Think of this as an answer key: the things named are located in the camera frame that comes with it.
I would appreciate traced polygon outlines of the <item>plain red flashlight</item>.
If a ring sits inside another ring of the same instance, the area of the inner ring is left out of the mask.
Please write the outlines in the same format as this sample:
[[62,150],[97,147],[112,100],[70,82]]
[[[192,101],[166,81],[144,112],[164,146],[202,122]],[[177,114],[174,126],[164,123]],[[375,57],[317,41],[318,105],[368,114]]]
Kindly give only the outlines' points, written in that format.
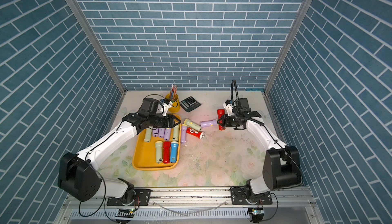
[[217,120],[218,128],[219,128],[220,131],[224,131],[226,128],[222,126],[222,123],[223,123],[222,117],[224,117],[224,115],[225,115],[225,110],[224,109],[218,109],[217,110],[217,115],[218,115],[218,120]]
[[171,143],[169,141],[165,141],[163,143],[163,163],[170,163],[170,147]]

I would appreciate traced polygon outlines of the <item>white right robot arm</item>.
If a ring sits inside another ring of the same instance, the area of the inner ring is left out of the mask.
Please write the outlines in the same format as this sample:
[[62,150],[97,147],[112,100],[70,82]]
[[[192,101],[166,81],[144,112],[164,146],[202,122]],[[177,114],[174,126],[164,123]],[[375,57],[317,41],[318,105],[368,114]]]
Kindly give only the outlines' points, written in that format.
[[271,191],[301,186],[300,155],[295,146],[288,146],[264,123],[262,116],[249,107],[248,99],[239,98],[223,103],[226,110],[218,114],[217,124],[224,128],[251,133],[265,153],[262,175],[248,180],[244,186],[246,199],[256,203]]

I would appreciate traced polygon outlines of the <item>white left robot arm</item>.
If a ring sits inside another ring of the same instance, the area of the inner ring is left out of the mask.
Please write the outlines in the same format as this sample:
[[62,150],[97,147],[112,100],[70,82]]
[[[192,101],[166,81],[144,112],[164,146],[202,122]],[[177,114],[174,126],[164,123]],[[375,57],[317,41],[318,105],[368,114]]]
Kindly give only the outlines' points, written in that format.
[[92,197],[115,198],[123,205],[134,203],[134,185],[124,179],[106,179],[99,174],[101,164],[125,142],[145,129],[173,128],[180,119],[168,110],[173,106],[165,98],[144,98],[136,113],[129,113],[98,141],[77,153],[60,159],[58,187],[81,202]]

